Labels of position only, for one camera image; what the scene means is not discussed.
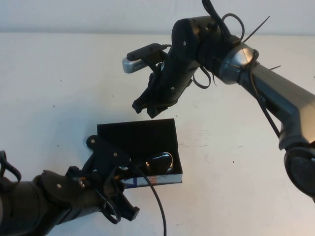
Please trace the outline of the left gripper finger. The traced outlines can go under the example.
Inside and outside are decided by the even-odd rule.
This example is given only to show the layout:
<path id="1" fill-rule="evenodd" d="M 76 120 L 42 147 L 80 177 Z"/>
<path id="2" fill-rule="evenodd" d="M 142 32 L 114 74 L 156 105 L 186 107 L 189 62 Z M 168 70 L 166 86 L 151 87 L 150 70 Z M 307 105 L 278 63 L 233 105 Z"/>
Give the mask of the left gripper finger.
<path id="1" fill-rule="evenodd" d="M 123 183 L 123 180 L 128 178 L 128 169 L 116 169 L 113 178 L 120 189 L 126 189 L 126 184 Z"/>
<path id="2" fill-rule="evenodd" d="M 117 195 L 114 197 L 114 202 L 119 209 L 121 217 L 127 219 L 128 221 L 133 221 L 140 211 L 140 208 L 133 206 L 129 202 L 129 200 L 123 194 L 123 191 L 120 189 L 118 190 Z"/>

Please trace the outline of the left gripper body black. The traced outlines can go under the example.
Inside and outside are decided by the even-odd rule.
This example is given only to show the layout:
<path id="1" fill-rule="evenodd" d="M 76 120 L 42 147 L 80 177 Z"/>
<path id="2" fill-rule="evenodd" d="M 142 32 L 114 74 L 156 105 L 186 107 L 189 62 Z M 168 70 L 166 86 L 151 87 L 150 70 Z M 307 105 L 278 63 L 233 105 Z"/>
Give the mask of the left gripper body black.
<path id="1" fill-rule="evenodd" d="M 59 204 L 62 209 L 112 209 L 121 190 L 114 170 L 101 172 L 95 168 L 68 168 L 59 176 Z"/>

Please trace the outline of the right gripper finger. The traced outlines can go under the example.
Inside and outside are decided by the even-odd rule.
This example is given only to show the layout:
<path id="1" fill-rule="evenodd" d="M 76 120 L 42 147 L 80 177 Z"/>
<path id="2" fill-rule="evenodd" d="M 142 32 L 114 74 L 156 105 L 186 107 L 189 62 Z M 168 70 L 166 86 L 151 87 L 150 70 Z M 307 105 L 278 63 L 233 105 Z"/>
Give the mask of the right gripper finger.
<path id="1" fill-rule="evenodd" d="M 147 92 L 143 92 L 140 97 L 134 100 L 132 108 L 137 114 L 141 113 L 142 110 L 147 109 L 150 105 L 150 95 Z"/>
<path id="2" fill-rule="evenodd" d="M 167 106 L 165 104 L 156 103 L 156 102 L 148 102 L 147 104 L 147 114 L 150 118 L 157 117 L 160 113 L 167 110 Z"/>

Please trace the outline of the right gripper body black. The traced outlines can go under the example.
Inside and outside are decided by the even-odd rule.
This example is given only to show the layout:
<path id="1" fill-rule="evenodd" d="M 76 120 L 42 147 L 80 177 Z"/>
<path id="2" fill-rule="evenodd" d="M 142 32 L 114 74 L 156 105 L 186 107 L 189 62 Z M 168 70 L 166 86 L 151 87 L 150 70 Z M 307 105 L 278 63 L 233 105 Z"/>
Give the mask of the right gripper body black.
<path id="1" fill-rule="evenodd" d="M 152 104 L 168 107 L 177 103 L 196 70 L 197 61 L 181 60 L 168 53 L 148 86 Z"/>

